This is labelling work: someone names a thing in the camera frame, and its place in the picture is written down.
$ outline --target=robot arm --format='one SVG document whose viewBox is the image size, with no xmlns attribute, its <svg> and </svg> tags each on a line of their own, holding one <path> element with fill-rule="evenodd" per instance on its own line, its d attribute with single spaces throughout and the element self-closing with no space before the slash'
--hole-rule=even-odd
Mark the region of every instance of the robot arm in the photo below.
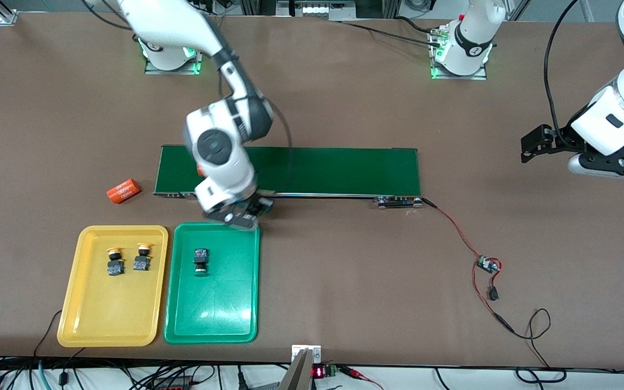
<svg viewBox="0 0 624 390">
<path fill-rule="evenodd" d="M 267 135 L 273 122 L 269 103 L 245 73 L 215 26 L 185 0 L 118 0 L 122 14 L 151 51 L 182 53 L 183 47 L 211 57 L 232 89 L 186 117 L 186 148 L 206 175 L 196 195 L 207 217 L 238 228 L 257 226 L 257 215 L 272 202 L 256 194 L 255 170 L 243 143 Z"/>
<path fill-rule="evenodd" d="M 502 0 L 469 0 L 463 17 L 440 27 L 447 38 L 438 39 L 440 50 L 435 61 L 458 76 L 476 73 L 488 60 L 492 39 L 505 20 Z"/>
<path fill-rule="evenodd" d="M 617 10 L 624 45 L 624 0 Z M 541 125 L 522 138 L 522 162 L 536 155 L 572 151 L 573 173 L 624 178 L 624 69 L 602 87 L 567 126 L 555 133 Z"/>
</svg>

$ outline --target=white floor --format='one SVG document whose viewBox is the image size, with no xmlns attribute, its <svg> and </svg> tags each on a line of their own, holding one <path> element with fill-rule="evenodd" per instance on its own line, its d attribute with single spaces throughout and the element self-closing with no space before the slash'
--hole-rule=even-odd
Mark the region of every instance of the white floor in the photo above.
<svg viewBox="0 0 624 390">
<path fill-rule="evenodd" d="M 384 390 L 444 390 L 438 382 L 433 368 L 400 368 L 400 367 L 355 367 L 368 378 L 378 382 Z M 139 380 L 155 371 L 155 368 L 132 368 L 134 379 Z M 223 390 L 237 390 L 236 366 L 221 366 L 221 378 Z M 60 388 L 57 378 L 61 370 L 46 370 L 45 377 L 53 390 Z M 77 370 L 84 390 L 125 390 L 131 388 L 129 378 L 118 369 L 111 368 L 80 368 Z M 74 373 L 69 373 L 69 383 L 64 387 L 66 390 L 80 390 L 74 378 Z M 211 373 L 211 368 L 206 366 L 199 369 L 195 379 L 200 380 Z M 250 388 L 268 385 L 282 380 L 285 370 L 278 366 L 255 365 L 243 366 L 243 373 Z M 465 368 L 441 368 L 440 373 L 450 390 L 463 390 L 477 388 L 478 390 L 508 390 L 508 389 L 536 389 L 537 385 L 528 385 L 515 377 L 512 370 L 476 370 Z M 550 379 L 556 375 L 539 373 L 541 379 Z M 33 371 L 35 389 L 44 389 L 37 370 Z M 2 388 L 6 388 L 9 380 L 5 380 Z M 379 387 L 369 382 L 351 379 L 338 374 L 332 378 L 316 381 L 318 390 L 341 385 L 343 390 L 379 390 Z M 567 379 L 562 383 L 544 385 L 546 389 L 553 390 L 610 390 L 615 388 L 624 389 L 624 374 L 613 373 L 568 373 Z M 194 389 L 220 390 L 218 375 L 196 385 Z M 30 390 L 27 373 L 19 376 L 12 390 Z"/>
</svg>

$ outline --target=brown table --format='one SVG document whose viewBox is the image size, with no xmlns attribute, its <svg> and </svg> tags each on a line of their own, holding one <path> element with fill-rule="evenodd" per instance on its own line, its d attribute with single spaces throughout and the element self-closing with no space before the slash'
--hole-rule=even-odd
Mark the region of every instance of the brown table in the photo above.
<svg viewBox="0 0 624 390">
<path fill-rule="evenodd" d="M 624 181 L 572 175 L 569 155 L 519 162 L 520 137 L 550 121 L 550 24 L 504 24 L 480 82 L 433 81 L 424 47 L 348 25 L 224 22 L 295 146 L 418 148 L 423 194 L 505 263 L 495 310 L 523 332 L 533 309 L 548 308 L 552 328 L 537 346 L 552 365 L 624 368 Z M 369 24 L 419 37 L 403 22 Z M 87 225 L 173 230 L 202 219 L 195 203 L 151 188 L 159 146 L 180 143 L 185 115 L 218 99 L 215 70 L 206 61 L 200 76 L 144 76 L 130 37 L 87 13 L 24 14 L 0 29 L 1 355 L 33 352 Z M 615 27 L 563 25 L 550 66 L 564 121 L 624 67 Z M 285 145 L 280 121 L 256 144 Z M 109 202 L 105 191 L 129 177 L 144 193 Z M 538 365 L 478 301 L 473 255 L 436 210 L 279 200 L 262 232 L 253 343 L 169 346 L 158 336 L 85 355 L 285 361 L 291 344 L 319 343 L 325 359 L 349 363 Z M 54 331 L 41 349 L 73 352 Z"/>
</svg>

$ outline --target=green cable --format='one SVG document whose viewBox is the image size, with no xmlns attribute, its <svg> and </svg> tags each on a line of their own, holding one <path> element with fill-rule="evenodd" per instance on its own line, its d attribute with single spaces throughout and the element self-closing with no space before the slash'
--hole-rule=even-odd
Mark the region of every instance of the green cable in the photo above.
<svg viewBox="0 0 624 390">
<path fill-rule="evenodd" d="M 42 378 L 42 384 L 45 385 L 47 390 L 52 390 L 50 387 L 50 383 L 47 383 L 47 378 L 45 378 L 45 372 L 42 369 L 42 359 L 37 363 L 37 370 L 40 371 L 40 377 Z"/>
<path fill-rule="evenodd" d="M 40 2 L 42 2 L 45 5 L 45 7 L 47 7 L 47 9 L 50 10 L 50 12 L 54 12 L 52 11 L 52 7 L 50 7 L 50 5 L 47 2 L 45 2 L 45 0 L 40 0 Z"/>
</svg>

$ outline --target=orange battery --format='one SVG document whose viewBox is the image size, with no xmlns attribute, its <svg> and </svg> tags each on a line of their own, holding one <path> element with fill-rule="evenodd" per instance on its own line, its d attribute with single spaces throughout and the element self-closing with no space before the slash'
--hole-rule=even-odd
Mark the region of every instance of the orange battery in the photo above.
<svg viewBox="0 0 624 390">
<path fill-rule="evenodd" d="M 141 192 L 139 183 L 134 179 L 128 179 L 107 190 L 107 197 L 112 200 L 112 203 L 122 203 L 139 192 Z"/>
</svg>

